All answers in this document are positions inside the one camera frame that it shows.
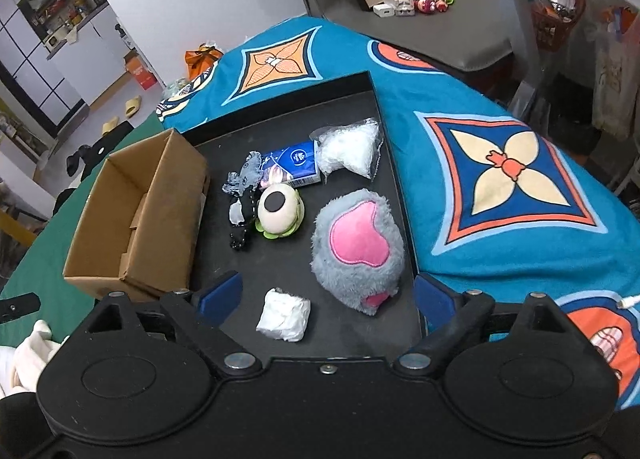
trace cardboard packaging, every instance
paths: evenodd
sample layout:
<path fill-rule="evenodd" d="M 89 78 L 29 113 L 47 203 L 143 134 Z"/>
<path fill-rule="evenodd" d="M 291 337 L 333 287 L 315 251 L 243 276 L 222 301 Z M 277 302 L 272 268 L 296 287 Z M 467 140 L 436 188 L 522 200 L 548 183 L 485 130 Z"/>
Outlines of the cardboard packaging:
<path fill-rule="evenodd" d="M 138 52 L 135 50 L 129 51 L 124 57 L 124 67 L 145 91 L 158 81 L 154 74 L 142 64 Z"/>
<path fill-rule="evenodd" d="M 174 129 L 110 154 L 71 242 L 66 282 L 133 301 L 189 287 L 208 189 L 205 158 Z"/>
<path fill-rule="evenodd" d="M 260 188 L 264 189 L 276 183 L 286 183 L 293 188 L 319 183 L 321 177 L 316 162 L 317 152 L 318 144 L 307 140 L 263 154 Z"/>

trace blue tissue pack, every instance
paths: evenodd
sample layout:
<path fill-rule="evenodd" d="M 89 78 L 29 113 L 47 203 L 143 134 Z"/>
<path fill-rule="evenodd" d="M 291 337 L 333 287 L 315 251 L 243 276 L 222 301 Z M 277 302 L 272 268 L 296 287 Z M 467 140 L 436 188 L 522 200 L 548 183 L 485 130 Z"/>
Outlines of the blue tissue pack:
<path fill-rule="evenodd" d="M 308 140 L 263 154 L 260 188 L 276 183 L 286 183 L 293 188 L 318 183 L 320 171 L 316 163 L 316 149 L 316 142 Z"/>

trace gray plush keychain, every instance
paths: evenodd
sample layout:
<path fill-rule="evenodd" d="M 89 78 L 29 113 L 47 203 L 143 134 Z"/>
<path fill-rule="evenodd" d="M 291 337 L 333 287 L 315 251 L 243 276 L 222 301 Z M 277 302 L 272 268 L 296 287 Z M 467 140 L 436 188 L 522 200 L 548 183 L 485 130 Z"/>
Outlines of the gray plush keychain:
<path fill-rule="evenodd" d="M 252 150 L 244 161 L 240 172 L 229 172 L 222 192 L 231 196 L 229 222 L 231 223 L 231 247 L 244 247 L 247 232 L 254 225 L 257 215 L 255 193 L 262 177 L 260 152 Z"/>
<path fill-rule="evenodd" d="M 375 315 L 398 292 L 404 241 L 386 198 L 366 189 L 338 197 L 316 217 L 311 270 L 344 305 Z"/>

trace orange box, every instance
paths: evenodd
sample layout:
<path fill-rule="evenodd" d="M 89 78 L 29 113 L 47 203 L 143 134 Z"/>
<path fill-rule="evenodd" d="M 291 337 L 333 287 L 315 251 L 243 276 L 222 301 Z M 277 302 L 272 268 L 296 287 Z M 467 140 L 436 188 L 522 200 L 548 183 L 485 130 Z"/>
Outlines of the orange box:
<path fill-rule="evenodd" d="M 127 71 L 133 75 L 145 91 L 158 81 L 154 74 L 142 64 L 135 49 L 129 51 L 124 57 L 124 67 L 126 67 Z"/>

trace eyeball toy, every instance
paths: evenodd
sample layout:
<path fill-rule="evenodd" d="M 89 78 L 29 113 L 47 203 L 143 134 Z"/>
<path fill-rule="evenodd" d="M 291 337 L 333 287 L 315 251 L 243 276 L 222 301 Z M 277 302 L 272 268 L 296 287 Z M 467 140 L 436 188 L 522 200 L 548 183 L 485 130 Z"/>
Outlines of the eyeball toy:
<path fill-rule="evenodd" d="M 255 227 L 267 239 L 287 237 L 300 227 L 304 216 L 305 205 L 298 191 L 288 184 L 276 183 L 260 197 Z"/>

